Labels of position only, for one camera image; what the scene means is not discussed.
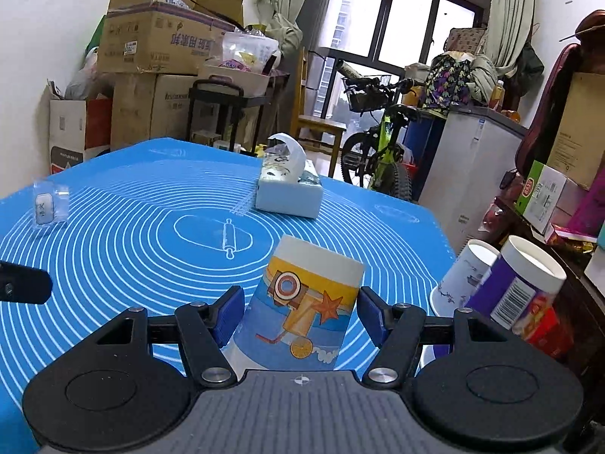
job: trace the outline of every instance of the bicycle wheel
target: bicycle wheel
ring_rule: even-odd
[[[374,172],[371,171],[368,161],[377,148],[378,138],[370,132],[354,133],[347,138],[341,152],[344,182],[360,188],[370,184]]]
[[[411,201],[412,183],[405,166],[395,162],[387,165],[382,174],[382,183],[379,188],[376,188],[376,191],[403,201]]]

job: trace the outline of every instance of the green and white box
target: green and white box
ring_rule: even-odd
[[[565,226],[585,195],[565,174],[535,160],[515,207],[544,235],[550,224]]]

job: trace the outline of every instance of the window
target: window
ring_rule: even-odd
[[[376,123],[349,111],[335,63],[343,59],[364,75],[405,74],[412,63],[430,64],[452,28],[472,27],[480,8],[460,0],[342,0],[324,63],[313,114],[347,125],[343,141]],[[376,111],[377,120],[382,112]]]

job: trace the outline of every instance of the blue gripper pad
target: blue gripper pad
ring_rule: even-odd
[[[364,288],[361,288],[357,295],[357,315],[374,346],[381,347],[390,331],[384,325],[382,309],[370,298]]]
[[[213,308],[218,308],[219,311],[216,324],[210,332],[219,348],[224,347],[231,339],[244,316],[245,305],[244,289],[240,286],[231,287],[213,304]]]

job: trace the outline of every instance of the bicycle tire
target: bicycle tire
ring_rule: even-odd
[[[349,183],[350,185],[353,184],[353,180],[351,178],[351,170],[350,167],[351,165],[347,162],[347,156],[350,156],[352,154],[355,155],[359,155],[356,152],[353,152],[353,147],[355,145],[363,145],[364,140],[367,139],[367,132],[358,132],[358,133],[354,133],[351,136],[349,136],[349,138],[347,138],[347,140],[344,142],[343,145],[343,149],[341,151],[341,171],[343,172],[343,180],[346,183]],[[370,148],[373,148],[374,151],[377,150],[378,148],[378,139],[374,138],[372,141],[372,144],[370,145]],[[363,188],[363,175],[361,177],[360,181],[360,185]]]
[[[382,183],[376,191],[398,198],[403,201],[412,200],[412,183],[410,173],[405,166],[392,162],[385,167],[382,174]]]

